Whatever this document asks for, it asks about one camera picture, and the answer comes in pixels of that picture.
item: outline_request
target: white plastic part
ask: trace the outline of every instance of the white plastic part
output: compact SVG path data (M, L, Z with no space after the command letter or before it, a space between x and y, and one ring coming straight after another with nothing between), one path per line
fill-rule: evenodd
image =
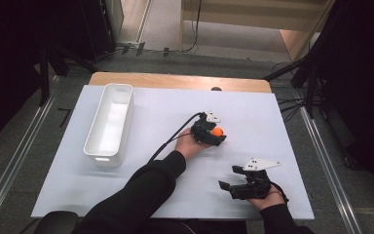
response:
M243 167L246 172L258 172L281 165L279 161L270 161L266 159L251 158L250 161Z
M206 120L209 122L209 123L220 123L220 119L217 118L213 112L210 110L208 113L207 113L207 118Z
M105 86L84 152L100 166L118 167L123 163L133 111L133 87Z

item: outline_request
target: white table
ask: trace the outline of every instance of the white table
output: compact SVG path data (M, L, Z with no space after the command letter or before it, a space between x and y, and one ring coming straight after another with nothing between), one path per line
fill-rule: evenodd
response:
M233 200L218 185L218 180L245 183L244 176L234 174L231 167L256 157L281 161L280 167L267 171L270 179L290 199L288 206L294 218L314 218L274 95L136 88L125 161L119 168L105 169L97 167L83 151L102 89L84 87L32 216L51 211L85 215L96 203L120 190L188 118L211 109L222 121L219 126L227 135L225 142L187 162L174 193L153 217L259 217L247 201ZM174 142L158 159L173 147Z

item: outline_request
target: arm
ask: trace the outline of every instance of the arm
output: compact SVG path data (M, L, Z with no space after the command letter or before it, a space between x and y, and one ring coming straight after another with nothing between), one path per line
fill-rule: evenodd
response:
M255 206L264 219L266 234L313 234L306 226L297 226L290 211L275 186L269 191L265 199L248 199Z
M192 136L181 137L168 157L140 168L122 190L93 207L73 233L136 232L172 194L186 159L204 148Z

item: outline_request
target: hand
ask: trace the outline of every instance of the hand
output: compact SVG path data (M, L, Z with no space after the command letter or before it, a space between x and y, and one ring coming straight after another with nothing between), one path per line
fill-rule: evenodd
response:
M190 128L185 129L178 136L174 150L180 152L186 160L194 157L203 149L211 147L211 145L197 142L190 134Z
M255 206L259 211L272 207L278 204L284 204L284 199L281 196L281 193L276 189L275 186L271 185L268 195L265 199L247 199L251 205Z

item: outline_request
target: person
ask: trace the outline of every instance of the person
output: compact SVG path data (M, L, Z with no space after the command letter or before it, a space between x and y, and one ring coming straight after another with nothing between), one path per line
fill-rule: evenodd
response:
M137 170L123 189L95 205L72 234L246 233L245 222L160 219L151 215L169 198L186 161L210 145L196 142L190 129L179 134L174 150ZM265 233L313 233L293 222L280 192L272 186L265 199L248 199L264 218Z

